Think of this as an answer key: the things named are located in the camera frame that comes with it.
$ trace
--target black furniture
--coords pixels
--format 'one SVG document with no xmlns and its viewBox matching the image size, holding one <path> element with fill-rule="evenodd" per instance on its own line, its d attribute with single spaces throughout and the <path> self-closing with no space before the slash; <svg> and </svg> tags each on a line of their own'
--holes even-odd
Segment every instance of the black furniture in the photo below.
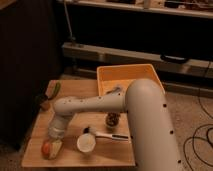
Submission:
<svg viewBox="0 0 213 171">
<path fill-rule="evenodd" d="M 36 116 L 35 96 L 61 73 L 51 0 L 18 0 L 0 11 L 0 140 L 18 147 Z"/>
</svg>

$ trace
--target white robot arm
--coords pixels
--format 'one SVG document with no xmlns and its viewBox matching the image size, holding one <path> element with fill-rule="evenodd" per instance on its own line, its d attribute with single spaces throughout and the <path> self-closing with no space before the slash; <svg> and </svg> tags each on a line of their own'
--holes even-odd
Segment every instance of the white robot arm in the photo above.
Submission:
<svg viewBox="0 0 213 171">
<path fill-rule="evenodd" d="M 182 163 L 165 95 L 150 79 L 133 81 L 126 93 L 86 99 L 66 97 L 54 104 L 49 136 L 62 139 L 76 112 L 126 112 L 138 171 L 181 171 Z"/>
</svg>

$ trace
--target paper cup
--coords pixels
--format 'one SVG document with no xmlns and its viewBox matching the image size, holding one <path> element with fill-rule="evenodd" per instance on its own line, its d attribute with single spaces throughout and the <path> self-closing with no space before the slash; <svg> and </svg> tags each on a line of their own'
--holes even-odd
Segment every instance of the paper cup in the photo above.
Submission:
<svg viewBox="0 0 213 171">
<path fill-rule="evenodd" d="M 79 136 L 77 140 L 77 147 L 78 150 L 85 153 L 89 154 L 91 153 L 96 145 L 96 140 L 95 136 L 92 135 L 91 133 L 85 133 Z"/>
</svg>

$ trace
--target wire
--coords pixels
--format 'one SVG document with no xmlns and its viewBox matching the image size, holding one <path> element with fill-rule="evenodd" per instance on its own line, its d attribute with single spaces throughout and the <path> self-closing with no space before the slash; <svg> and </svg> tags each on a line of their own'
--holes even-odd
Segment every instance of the wire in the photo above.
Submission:
<svg viewBox="0 0 213 171">
<path fill-rule="evenodd" d="M 73 42 L 74 38 L 73 38 L 73 32 L 72 32 L 72 27 L 71 27 L 71 23 L 70 23 L 70 17 L 69 17 L 69 13 L 68 13 L 68 9 L 67 9 L 67 3 L 66 3 L 66 0 L 64 0 L 63 2 L 64 2 L 64 12 L 66 15 L 67 25 L 68 25 L 69 34 L 70 34 L 70 40 L 71 40 L 71 42 Z"/>
<path fill-rule="evenodd" d="M 212 126 L 212 127 L 208 128 L 208 130 L 207 130 L 207 132 L 206 132 L 206 138 L 196 136 L 197 132 L 198 132 L 200 129 L 202 129 L 202 128 L 204 128 L 204 127 L 209 127 L 209 126 Z M 192 168 L 192 165 L 191 165 L 191 163 L 189 162 L 189 160 L 188 160 L 188 158 L 187 158 L 187 155 L 186 155 L 186 144 L 187 144 L 187 142 L 190 141 L 190 140 L 192 140 L 192 149 L 193 149 L 193 152 L 194 152 L 194 154 L 196 155 L 196 157 L 197 157 L 201 162 L 205 163 L 207 166 L 213 167 L 213 163 L 209 163 L 209 162 L 207 162 L 206 160 L 202 159 L 202 157 L 197 153 L 197 150 L 196 150 L 196 148 L 195 148 L 195 139 L 197 139 L 197 140 L 202 140 L 202 141 L 204 141 L 204 142 L 207 142 L 207 143 L 213 148 L 213 143 L 212 143 L 212 141 L 210 140 L 210 137 L 209 137 L 209 133 L 210 133 L 211 130 L 213 130 L 213 124 L 201 125 L 201 126 L 199 126 L 198 128 L 196 128 L 196 130 L 194 131 L 192 137 L 189 137 L 189 138 L 187 138 L 187 139 L 184 141 L 184 144 L 183 144 L 183 153 L 184 153 L 184 157 L 185 157 L 186 162 L 187 162 L 187 164 L 189 165 L 189 167 L 190 167 L 190 169 L 191 169 L 192 171 L 194 171 L 194 169 Z"/>
<path fill-rule="evenodd" d="M 205 69 L 205 71 L 204 71 L 203 80 L 205 80 L 205 78 L 206 78 L 206 74 L 208 73 L 208 70 L 209 70 L 209 68 L 210 68 L 210 65 L 211 65 L 211 61 L 209 61 L 208 66 L 206 67 L 206 69 Z M 201 97 L 200 97 L 200 95 L 201 95 L 201 86 L 200 86 L 199 89 L 198 89 L 198 96 L 197 96 L 197 97 L 198 97 L 198 102 L 199 102 L 199 104 L 200 104 L 201 109 L 202 109 L 211 119 L 213 119 L 213 115 L 210 114 L 210 113 L 206 110 L 206 108 L 203 106 L 203 104 L 202 104 L 202 102 L 201 102 Z"/>
</svg>

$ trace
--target wooden table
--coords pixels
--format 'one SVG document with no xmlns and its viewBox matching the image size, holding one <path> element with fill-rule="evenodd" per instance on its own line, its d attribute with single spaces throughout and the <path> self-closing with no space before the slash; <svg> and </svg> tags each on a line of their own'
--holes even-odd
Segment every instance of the wooden table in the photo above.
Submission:
<svg viewBox="0 0 213 171">
<path fill-rule="evenodd" d="M 46 91 L 50 95 L 57 80 L 49 83 Z M 113 141 L 110 139 L 97 139 L 97 145 L 90 155 L 78 151 L 77 138 L 88 125 L 93 125 L 97 130 L 109 132 L 105 126 L 106 113 L 78 113 L 69 124 L 63 139 L 63 147 L 54 160 L 45 160 L 41 155 L 41 145 L 47 134 L 48 123 L 53 116 L 53 102 L 64 96 L 77 96 L 80 98 L 98 95 L 95 80 L 60 80 L 61 90 L 57 97 L 50 101 L 48 111 L 40 111 L 36 119 L 25 155 L 22 160 L 23 167 L 117 167 L 135 166 L 131 140 Z M 129 135 L 126 114 L 121 114 L 119 126 L 114 133 Z"/>
</svg>

